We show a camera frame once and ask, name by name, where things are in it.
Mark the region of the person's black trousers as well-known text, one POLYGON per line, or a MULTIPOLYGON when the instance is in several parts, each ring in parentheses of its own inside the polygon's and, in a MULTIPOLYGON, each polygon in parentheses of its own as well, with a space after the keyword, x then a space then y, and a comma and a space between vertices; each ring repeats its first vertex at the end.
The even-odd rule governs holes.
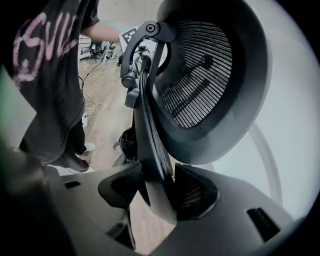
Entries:
POLYGON ((85 132, 80 120, 69 132, 66 147, 63 153, 81 155, 86 151, 85 132))

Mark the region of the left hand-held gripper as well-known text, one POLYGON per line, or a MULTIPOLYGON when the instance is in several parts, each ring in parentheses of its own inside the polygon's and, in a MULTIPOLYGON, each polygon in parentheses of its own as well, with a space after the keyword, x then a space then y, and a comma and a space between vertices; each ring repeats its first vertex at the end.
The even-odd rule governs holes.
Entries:
POLYGON ((139 29, 138 26, 134 26, 130 29, 127 29, 126 31, 123 31, 119 35, 119 45, 122 52, 124 52, 133 37, 133 35, 137 32, 139 29))

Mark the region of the person's right white shoe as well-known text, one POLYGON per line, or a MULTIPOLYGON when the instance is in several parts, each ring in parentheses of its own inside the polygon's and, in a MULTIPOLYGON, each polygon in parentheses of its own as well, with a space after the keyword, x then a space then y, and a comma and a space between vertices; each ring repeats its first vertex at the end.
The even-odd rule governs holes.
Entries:
POLYGON ((48 165, 84 173, 89 170, 91 159, 91 151, 86 151, 81 155, 64 152, 57 160, 49 163, 48 165))

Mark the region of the person's black printed t-shirt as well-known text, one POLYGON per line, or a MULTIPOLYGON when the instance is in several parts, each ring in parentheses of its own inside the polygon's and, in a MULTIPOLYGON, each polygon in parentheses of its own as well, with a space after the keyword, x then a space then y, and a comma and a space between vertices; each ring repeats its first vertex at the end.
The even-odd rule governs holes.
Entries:
POLYGON ((64 152, 84 101, 78 40, 98 21, 99 0, 0 1, 0 62, 36 111, 21 149, 43 164, 64 152))

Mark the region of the black mesh office chair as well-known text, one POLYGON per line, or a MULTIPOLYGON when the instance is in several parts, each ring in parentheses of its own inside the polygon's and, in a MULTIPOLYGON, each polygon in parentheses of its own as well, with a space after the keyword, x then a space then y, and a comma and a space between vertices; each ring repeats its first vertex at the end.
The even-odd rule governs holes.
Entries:
POLYGON ((133 108, 146 202, 175 223, 182 189, 170 158, 214 162, 249 130, 271 72, 263 26, 246 0, 163 0, 132 35, 120 77, 133 108))

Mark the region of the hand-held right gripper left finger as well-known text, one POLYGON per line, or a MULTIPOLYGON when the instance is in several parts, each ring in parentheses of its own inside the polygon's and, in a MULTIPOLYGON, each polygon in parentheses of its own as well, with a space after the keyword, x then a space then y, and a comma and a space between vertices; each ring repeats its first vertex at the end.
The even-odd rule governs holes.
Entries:
POLYGON ((139 256, 130 223, 129 205, 138 190, 139 163, 110 170, 59 175, 46 168, 46 223, 54 245, 67 256, 139 256))

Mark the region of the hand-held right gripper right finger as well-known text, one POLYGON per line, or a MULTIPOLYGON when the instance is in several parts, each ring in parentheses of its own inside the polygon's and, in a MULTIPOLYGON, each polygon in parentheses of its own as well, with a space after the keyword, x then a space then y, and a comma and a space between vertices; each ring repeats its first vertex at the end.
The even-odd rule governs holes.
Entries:
POLYGON ((175 185, 177 225, 152 256, 271 256, 299 225, 234 177, 177 164, 175 185))

